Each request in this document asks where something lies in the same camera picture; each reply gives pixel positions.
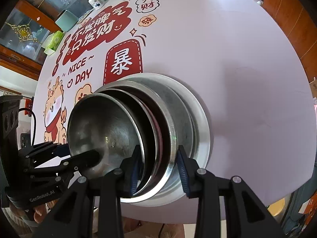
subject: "metal bowl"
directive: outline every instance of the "metal bowl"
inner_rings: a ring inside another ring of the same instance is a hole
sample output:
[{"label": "metal bowl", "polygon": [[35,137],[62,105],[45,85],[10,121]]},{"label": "metal bowl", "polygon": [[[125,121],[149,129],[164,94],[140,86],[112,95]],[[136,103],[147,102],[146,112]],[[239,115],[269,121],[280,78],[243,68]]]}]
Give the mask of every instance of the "metal bowl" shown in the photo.
[{"label": "metal bowl", "polygon": [[122,89],[135,95],[153,112],[160,126],[163,141],[163,157],[156,175],[153,176],[153,182],[151,184],[149,183],[136,197],[130,199],[121,198],[121,202],[141,202],[153,197],[159,192],[172,173],[177,153],[177,138],[174,121],[164,101],[146,86],[132,81],[115,81],[104,85],[95,92],[102,92],[108,88]]},{"label": "metal bowl", "polygon": [[151,111],[149,111],[148,107],[136,96],[117,88],[108,88],[101,91],[101,93],[108,94],[120,102],[125,103],[131,109],[131,111],[134,112],[144,131],[148,150],[145,151],[144,155],[145,174],[142,182],[138,186],[137,192],[135,193],[135,195],[137,195],[143,191],[148,183],[150,183],[161,162],[162,138],[159,126],[156,122],[156,119],[153,118],[153,115],[151,114]]},{"label": "metal bowl", "polygon": [[147,147],[141,125],[124,103],[109,95],[93,93],[83,97],[70,114],[67,134],[72,156],[90,149],[101,155],[96,166],[82,172],[89,179],[119,167],[123,159],[132,156],[136,145],[140,145],[145,162]]},{"label": "metal bowl", "polygon": [[[175,123],[177,143],[183,145],[186,154],[190,157],[194,145],[194,131],[190,114],[180,97],[168,86],[148,78],[127,76],[127,80],[143,84],[153,90],[165,102]],[[180,181],[177,166],[160,192],[174,187]]]},{"label": "metal bowl", "polygon": [[[184,84],[179,81],[161,74],[155,73],[138,73],[121,78],[127,80],[131,77],[147,78],[160,82],[170,87],[186,105],[189,111],[194,129],[194,147],[191,158],[195,159],[200,168],[205,168],[212,150],[213,134],[208,124],[204,109],[199,100]],[[138,203],[139,206],[162,206],[178,200],[184,196],[181,181],[169,189],[161,189],[155,196]]]}]

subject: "floor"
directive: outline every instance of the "floor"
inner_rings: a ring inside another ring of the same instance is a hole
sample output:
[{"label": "floor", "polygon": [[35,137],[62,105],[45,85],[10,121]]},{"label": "floor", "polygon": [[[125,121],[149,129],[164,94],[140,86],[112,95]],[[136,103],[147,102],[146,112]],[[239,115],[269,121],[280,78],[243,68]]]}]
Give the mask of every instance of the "floor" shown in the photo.
[{"label": "floor", "polygon": [[[193,238],[195,234],[196,224],[185,224],[185,238]],[[225,220],[221,220],[221,238],[227,238],[227,225]]]}]

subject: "wooden frame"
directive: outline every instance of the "wooden frame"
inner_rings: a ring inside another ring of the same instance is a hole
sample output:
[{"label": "wooden frame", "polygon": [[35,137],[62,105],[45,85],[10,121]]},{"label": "wooden frame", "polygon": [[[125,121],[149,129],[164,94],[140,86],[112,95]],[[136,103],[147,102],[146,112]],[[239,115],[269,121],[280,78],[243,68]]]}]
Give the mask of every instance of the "wooden frame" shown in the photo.
[{"label": "wooden frame", "polygon": [[30,66],[23,65],[22,63],[15,61],[14,59],[10,62],[9,59],[2,53],[0,53],[0,65],[36,81],[39,80],[41,72],[40,70],[36,70],[34,68],[31,68]]},{"label": "wooden frame", "polygon": [[0,45],[0,53],[16,60],[16,61],[19,61],[20,63],[23,63],[23,64],[26,64],[26,65],[29,65],[30,67],[34,68],[34,69],[37,69],[39,71],[41,71],[42,69],[42,65],[25,57],[24,55],[21,55],[11,49],[8,49],[2,45]]},{"label": "wooden frame", "polygon": [[263,8],[276,21],[297,52],[308,81],[317,77],[317,26],[299,0],[264,0]]},{"label": "wooden frame", "polygon": [[33,5],[28,3],[26,0],[19,0],[15,6],[16,9],[23,12],[32,20],[36,21],[38,24],[42,25],[44,28],[49,31],[56,32],[61,31],[61,28],[56,25],[56,23],[39,9],[35,8]]},{"label": "wooden frame", "polygon": [[6,91],[6,92],[10,92],[10,93],[14,93],[14,94],[17,94],[17,95],[21,95],[22,94],[20,92],[14,91],[12,89],[9,89],[9,88],[3,87],[3,86],[0,86],[0,90]]}]

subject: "stacked bowls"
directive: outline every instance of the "stacked bowls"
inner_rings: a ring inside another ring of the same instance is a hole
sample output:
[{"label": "stacked bowls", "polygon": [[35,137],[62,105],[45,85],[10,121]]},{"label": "stacked bowls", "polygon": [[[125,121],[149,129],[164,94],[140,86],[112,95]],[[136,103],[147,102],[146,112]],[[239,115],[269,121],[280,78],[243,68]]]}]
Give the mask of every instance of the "stacked bowls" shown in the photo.
[{"label": "stacked bowls", "polygon": [[131,157],[140,145],[142,168],[136,193],[122,202],[135,203],[164,194],[179,185],[175,166],[178,145],[193,156],[192,117],[178,94],[163,83],[142,77],[108,83],[82,98],[68,123],[71,155],[97,150],[101,161],[82,172],[88,178],[105,175]]}]

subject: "cardboard box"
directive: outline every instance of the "cardboard box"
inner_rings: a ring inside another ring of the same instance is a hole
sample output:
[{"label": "cardboard box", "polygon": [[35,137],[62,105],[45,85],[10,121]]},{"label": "cardboard box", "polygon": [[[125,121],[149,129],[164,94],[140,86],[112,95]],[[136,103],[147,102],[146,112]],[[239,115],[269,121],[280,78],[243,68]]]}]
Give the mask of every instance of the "cardboard box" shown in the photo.
[{"label": "cardboard box", "polygon": [[317,97],[317,80],[312,81],[309,86],[312,91],[313,97]]},{"label": "cardboard box", "polygon": [[317,191],[308,201],[302,204],[300,210],[298,211],[298,213],[306,215],[305,226],[308,225],[308,223],[313,218],[316,211],[317,211]]}]

